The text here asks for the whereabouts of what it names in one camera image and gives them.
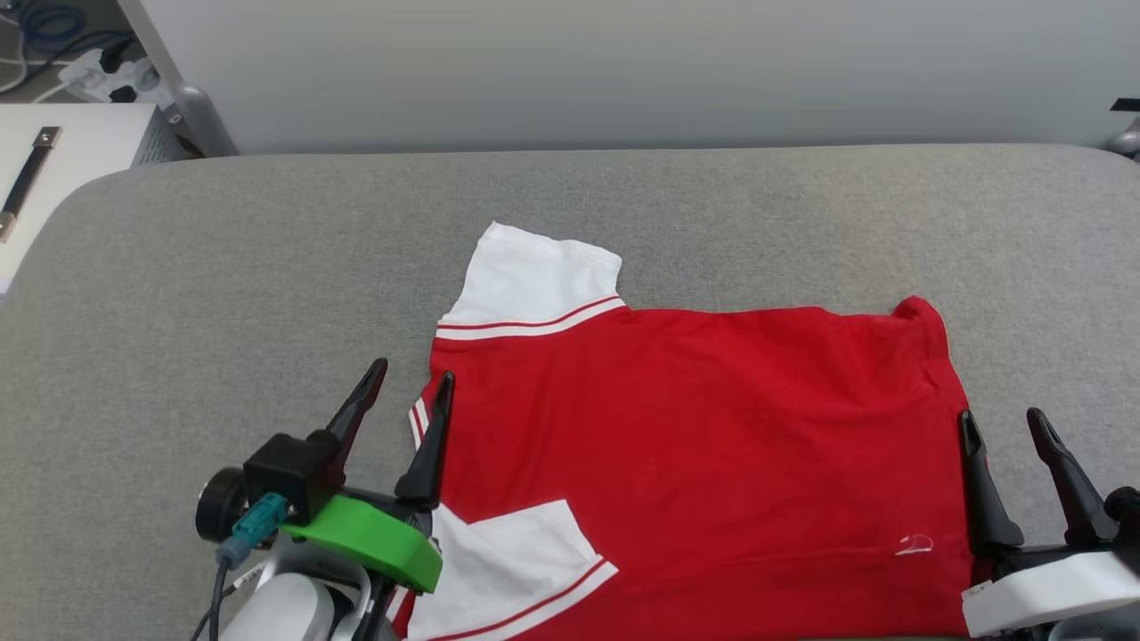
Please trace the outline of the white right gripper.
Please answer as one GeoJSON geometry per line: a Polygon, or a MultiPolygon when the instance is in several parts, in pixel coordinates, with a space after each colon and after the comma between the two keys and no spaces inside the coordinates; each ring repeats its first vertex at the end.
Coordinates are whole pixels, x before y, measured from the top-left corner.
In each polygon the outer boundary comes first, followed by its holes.
{"type": "Polygon", "coordinates": [[[972,638],[1109,612],[1135,605],[1139,597],[1135,539],[1101,544],[1112,542],[1119,526],[1107,514],[1100,492],[1043,409],[1027,409],[1027,425],[1065,516],[1067,545],[1060,547],[1021,547],[1021,527],[1008,516],[990,474],[976,417],[971,409],[958,414],[966,530],[974,552],[974,586],[964,590],[962,612],[972,638]]]}

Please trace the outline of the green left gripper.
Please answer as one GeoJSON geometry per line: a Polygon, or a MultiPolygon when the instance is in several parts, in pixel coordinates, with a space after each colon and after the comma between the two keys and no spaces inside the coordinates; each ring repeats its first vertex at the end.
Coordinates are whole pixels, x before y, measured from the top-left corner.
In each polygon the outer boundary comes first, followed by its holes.
{"type": "Polygon", "coordinates": [[[433,593],[443,573],[443,553],[433,539],[433,510],[443,494],[455,391],[451,370],[440,378],[433,401],[422,401],[423,411],[412,411],[420,420],[420,446],[406,474],[396,482],[394,496],[341,490],[347,482],[347,456],[353,451],[363,420],[378,399],[386,368],[386,358],[372,362],[329,424],[308,435],[308,443],[321,453],[316,472],[321,488],[340,492],[309,524],[290,518],[280,525],[280,532],[363,565],[399,587],[433,593]]]}

